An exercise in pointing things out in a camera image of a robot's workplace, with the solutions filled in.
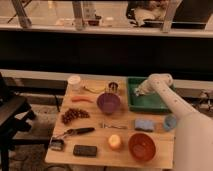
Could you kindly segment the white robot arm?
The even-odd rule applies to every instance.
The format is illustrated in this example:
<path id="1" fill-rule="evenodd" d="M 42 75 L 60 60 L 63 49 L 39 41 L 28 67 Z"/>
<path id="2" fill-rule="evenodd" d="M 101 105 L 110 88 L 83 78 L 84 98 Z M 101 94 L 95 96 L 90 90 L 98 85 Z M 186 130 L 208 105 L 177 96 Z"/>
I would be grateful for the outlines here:
<path id="1" fill-rule="evenodd" d="M 177 118 L 173 171 L 213 171 L 213 120 L 176 94 L 172 84 L 168 73 L 151 74 L 136 92 L 156 92 Z"/>

